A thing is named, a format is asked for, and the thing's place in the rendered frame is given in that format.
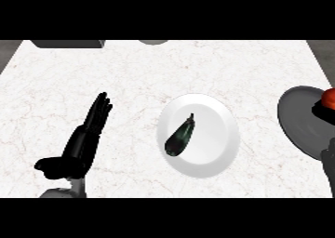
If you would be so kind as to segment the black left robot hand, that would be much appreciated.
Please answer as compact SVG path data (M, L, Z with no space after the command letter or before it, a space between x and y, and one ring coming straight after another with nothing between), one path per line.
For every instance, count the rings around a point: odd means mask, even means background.
M84 123L77 126L60 157L43 158L34 168L47 179L81 179L91 167L100 134L112 109L108 93L103 92L90 106Z

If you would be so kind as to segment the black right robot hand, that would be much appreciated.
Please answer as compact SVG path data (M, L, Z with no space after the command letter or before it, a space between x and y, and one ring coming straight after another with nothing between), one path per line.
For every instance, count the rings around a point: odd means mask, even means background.
M319 119L335 126L335 111L325 107L320 101L314 103L311 113Z

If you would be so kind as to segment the red tomato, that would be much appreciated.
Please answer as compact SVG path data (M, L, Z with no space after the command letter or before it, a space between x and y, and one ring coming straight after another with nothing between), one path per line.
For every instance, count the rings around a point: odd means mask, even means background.
M322 104L335 111L335 87L325 91L322 95Z

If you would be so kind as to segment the grey pan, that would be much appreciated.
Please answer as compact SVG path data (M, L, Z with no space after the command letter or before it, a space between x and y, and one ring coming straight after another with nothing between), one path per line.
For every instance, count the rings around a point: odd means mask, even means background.
M278 119L286 137L316 160L322 160L322 150L335 137L335 126L311 113L322 94L323 90L317 87L295 86L283 93L278 103Z

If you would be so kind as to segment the white oval plate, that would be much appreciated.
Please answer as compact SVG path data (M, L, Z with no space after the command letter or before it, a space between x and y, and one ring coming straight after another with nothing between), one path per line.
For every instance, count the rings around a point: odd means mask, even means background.
M190 116L195 128L187 146L177 156L171 156L165 143ZM241 145L236 119L223 102L204 94L176 98L159 116L156 141L167 163L182 174L198 179L217 176L232 164Z

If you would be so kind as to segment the dark grey box appliance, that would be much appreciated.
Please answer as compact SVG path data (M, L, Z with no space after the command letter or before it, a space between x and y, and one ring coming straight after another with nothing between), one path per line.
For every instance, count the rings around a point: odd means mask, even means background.
M105 40L32 40L40 48L102 48Z

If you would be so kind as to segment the grey round object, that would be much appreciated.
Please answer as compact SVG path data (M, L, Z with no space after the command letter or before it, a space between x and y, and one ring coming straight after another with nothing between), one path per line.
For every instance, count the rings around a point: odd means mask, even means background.
M165 43L168 40L139 40L143 44L149 46L158 46Z

